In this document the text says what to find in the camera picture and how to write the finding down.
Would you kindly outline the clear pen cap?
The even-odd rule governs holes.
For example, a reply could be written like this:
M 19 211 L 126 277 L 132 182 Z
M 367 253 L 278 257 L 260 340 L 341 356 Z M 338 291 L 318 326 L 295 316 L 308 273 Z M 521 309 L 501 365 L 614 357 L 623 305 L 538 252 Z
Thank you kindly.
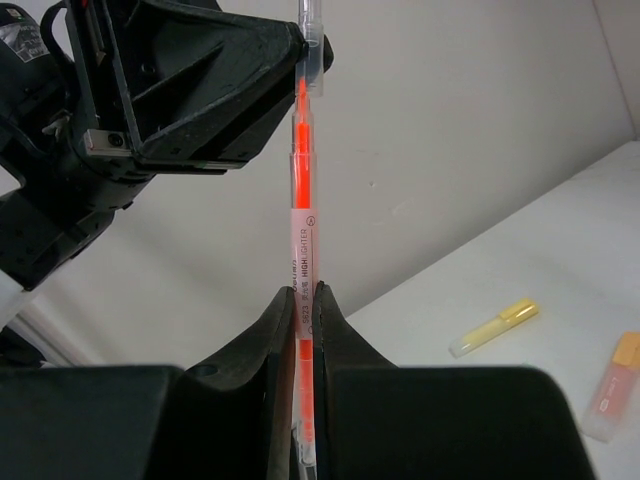
M 314 48 L 324 34 L 321 0 L 298 1 L 298 26 L 305 42 L 305 50 L 296 65 L 296 89 L 299 94 L 305 91 L 310 97 L 323 95 L 322 80 L 314 77 Z

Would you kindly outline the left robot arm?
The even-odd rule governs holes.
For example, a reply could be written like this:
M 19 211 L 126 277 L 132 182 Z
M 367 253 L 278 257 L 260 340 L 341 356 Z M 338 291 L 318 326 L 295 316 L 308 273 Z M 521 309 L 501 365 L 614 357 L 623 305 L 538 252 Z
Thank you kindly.
M 164 174 L 244 167 L 333 61 L 322 5 L 293 22 L 214 1 L 1 6 L 1 320 Z

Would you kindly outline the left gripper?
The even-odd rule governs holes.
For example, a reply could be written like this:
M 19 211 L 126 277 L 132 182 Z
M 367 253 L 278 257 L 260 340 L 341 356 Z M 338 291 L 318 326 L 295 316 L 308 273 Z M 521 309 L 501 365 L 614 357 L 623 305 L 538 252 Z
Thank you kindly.
M 176 1 L 58 1 L 82 155 L 119 175 L 218 174 L 265 147 L 294 102 L 294 23 Z

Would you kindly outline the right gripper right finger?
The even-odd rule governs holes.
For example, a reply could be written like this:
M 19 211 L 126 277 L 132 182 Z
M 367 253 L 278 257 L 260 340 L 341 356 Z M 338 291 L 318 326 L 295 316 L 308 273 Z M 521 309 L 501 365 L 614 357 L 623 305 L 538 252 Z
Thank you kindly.
M 345 319 L 331 288 L 313 301 L 321 479 L 591 479 L 567 400 L 524 366 L 399 367 Z

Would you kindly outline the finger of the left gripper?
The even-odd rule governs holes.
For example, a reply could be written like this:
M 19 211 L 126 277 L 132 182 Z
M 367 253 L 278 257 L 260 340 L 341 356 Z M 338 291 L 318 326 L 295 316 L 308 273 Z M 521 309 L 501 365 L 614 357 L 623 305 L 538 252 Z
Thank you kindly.
M 319 40 L 319 45 L 314 48 L 314 77 L 316 80 L 322 80 L 334 62 L 333 48 L 327 35 L 323 34 Z

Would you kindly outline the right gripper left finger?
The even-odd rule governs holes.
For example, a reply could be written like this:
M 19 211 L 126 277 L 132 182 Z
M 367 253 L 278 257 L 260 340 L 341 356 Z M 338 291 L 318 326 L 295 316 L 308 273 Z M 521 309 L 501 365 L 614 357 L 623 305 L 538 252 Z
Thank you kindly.
M 5 369 L 5 479 L 286 479 L 294 299 L 189 369 Z

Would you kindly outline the orange pen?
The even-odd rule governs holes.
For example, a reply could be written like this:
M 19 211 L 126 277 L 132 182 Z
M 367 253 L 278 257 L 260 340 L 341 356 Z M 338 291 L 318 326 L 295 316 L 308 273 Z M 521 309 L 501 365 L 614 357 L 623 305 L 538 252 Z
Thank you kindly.
M 315 170 L 310 88 L 305 79 L 300 79 L 296 85 L 292 121 L 291 276 L 295 299 L 297 356 L 295 433 L 298 459 L 306 468 L 316 466 L 312 326 L 312 307 L 318 284 Z

